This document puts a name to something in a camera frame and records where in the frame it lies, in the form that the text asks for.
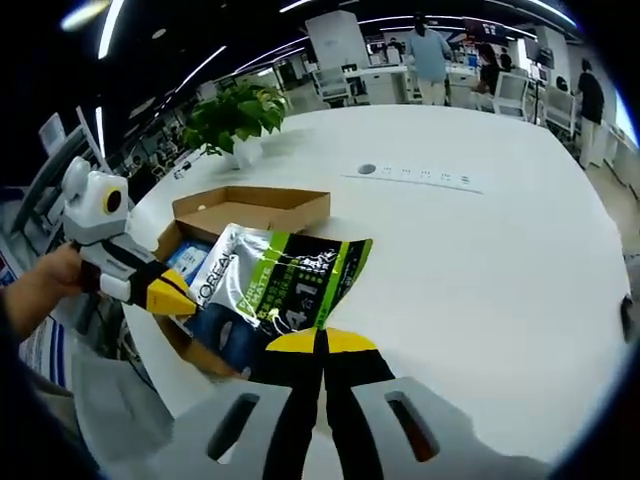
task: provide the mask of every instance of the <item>robotic hand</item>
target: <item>robotic hand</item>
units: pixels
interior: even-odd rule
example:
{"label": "robotic hand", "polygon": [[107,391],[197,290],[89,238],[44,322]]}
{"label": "robotic hand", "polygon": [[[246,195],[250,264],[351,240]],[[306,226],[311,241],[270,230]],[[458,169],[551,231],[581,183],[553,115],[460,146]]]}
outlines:
{"label": "robotic hand", "polygon": [[158,315],[193,315],[198,307],[184,279],[127,233],[125,178],[92,171],[76,157],[62,180],[65,236],[83,259],[87,291],[102,290]]}

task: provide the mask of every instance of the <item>tabletop power outlet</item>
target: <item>tabletop power outlet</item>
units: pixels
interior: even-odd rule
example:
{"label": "tabletop power outlet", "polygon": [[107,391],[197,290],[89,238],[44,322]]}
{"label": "tabletop power outlet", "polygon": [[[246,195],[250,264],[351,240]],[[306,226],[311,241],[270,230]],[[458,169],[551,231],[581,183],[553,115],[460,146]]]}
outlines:
{"label": "tabletop power outlet", "polygon": [[425,168],[391,167],[388,165],[361,165],[356,173],[345,174],[346,177],[366,178],[370,180],[386,180],[392,182],[416,183],[433,187],[453,188],[474,193],[484,193],[476,178],[469,175],[447,173]]}

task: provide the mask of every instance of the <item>white round table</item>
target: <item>white round table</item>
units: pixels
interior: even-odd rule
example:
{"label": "white round table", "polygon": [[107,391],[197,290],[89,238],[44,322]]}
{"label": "white round table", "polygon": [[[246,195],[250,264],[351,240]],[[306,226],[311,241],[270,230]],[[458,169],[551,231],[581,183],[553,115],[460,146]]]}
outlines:
{"label": "white round table", "polygon": [[[473,420],[504,454],[553,462],[599,412],[626,357],[618,308],[629,290],[615,224],[576,162],[545,129],[446,107],[367,106],[287,118],[253,168],[201,158],[165,177],[132,212],[149,248],[177,198],[223,185],[329,191],[312,235],[373,238],[369,261],[329,326],[373,340]],[[483,194],[351,178],[365,163],[482,179]],[[146,369],[175,416],[212,386],[153,318],[125,307]],[[339,476],[319,418],[305,478]]]}

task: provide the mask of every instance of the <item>box lid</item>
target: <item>box lid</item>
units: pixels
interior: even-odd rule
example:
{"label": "box lid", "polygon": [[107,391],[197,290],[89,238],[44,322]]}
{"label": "box lid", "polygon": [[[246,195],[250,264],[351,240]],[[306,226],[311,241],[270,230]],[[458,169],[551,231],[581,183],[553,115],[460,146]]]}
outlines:
{"label": "box lid", "polygon": [[173,202],[178,223],[221,234],[229,223],[295,233],[330,215],[330,194],[266,187],[223,187]]}

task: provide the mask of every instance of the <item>cardboard box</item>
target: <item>cardboard box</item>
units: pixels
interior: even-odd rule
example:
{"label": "cardboard box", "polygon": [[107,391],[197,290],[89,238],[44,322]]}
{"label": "cardboard box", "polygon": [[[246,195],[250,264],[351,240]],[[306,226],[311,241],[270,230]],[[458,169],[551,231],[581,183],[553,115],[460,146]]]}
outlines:
{"label": "cardboard box", "polygon": [[[327,192],[263,187],[224,187],[173,202],[175,220],[158,238],[154,252],[166,261],[187,238],[215,243],[229,223],[296,233],[330,216]],[[237,373],[169,318],[156,317],[176,352],[196,367],[215,374]]]}

